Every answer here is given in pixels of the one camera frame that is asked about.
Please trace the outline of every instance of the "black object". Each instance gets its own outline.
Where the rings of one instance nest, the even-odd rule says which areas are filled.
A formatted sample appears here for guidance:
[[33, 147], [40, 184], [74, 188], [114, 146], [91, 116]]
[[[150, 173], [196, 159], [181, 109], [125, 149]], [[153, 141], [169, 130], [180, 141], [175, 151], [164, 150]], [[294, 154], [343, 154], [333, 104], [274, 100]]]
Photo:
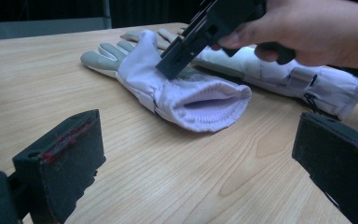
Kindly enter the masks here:
[[[242, 22], [261, 18], [266, 12], [262, 0], [204, 0], [200, 12], [183, 32], [184, 39], [177, 37], [162, 53], [156, 68], [167, 78], [176, 77], [206, 46], [217, 44], [224, 35], [229, 35]], [[279, 52], [279, 64], [289, 63], [295, 52], [278, 43], [264, 43], [266, 49]], [[225, 49], [228, 56], [237, 49]]]
[[293, 158], [352, 223], [358, 223], [358, 132], [321, 115], [303, 113]]
[[0, 172], [0, 223], [63, 223], [105, 162], [98, 110], [74, 115], [13, 158]]

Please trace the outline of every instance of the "white glove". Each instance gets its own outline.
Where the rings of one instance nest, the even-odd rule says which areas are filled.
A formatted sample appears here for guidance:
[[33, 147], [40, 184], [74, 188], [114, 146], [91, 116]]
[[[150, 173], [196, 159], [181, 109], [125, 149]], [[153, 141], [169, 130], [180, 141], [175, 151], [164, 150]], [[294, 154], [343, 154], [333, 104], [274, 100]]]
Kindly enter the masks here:
[[268, 91], [304, 100], [312, 109], [345, 119], [358, 103], [358, 77], [326, 67], [307, 67], [295, 60], [285, 65], [259, 60], [252, 48], [233, 57], [205, 49], [193, 64], [223, 73]]
[[139, 44], [128, 53], [128, 42], [118, 47], [101, 44], [99, 53], [86, 52], [81, 62], [115, 77], [139, 102], [162, 118], [193, 132], [217, 132], [233, 124], [251, 98], [249, 87], [187, 68], [168, 80], [155, 66], [161, 60], [156, 34], [142, 31]]

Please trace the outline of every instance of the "wood grain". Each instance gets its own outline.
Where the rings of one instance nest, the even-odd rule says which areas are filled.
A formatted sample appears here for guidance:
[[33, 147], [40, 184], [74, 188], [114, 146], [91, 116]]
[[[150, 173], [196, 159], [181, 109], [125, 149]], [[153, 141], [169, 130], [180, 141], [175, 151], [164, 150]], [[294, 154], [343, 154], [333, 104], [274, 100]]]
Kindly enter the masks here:
[[[0, 41], [0, 170], [11, 174], [11, 158], [62, 120], [99, 109], [107, 161], [67, 223], [349, 223], [291, 157], [305, 104], [252, 87], [238, 122], [191, 133], [79, 61], [126, 30], [181, 26]], [[358, 105], [345, 123], [358, 130]]]

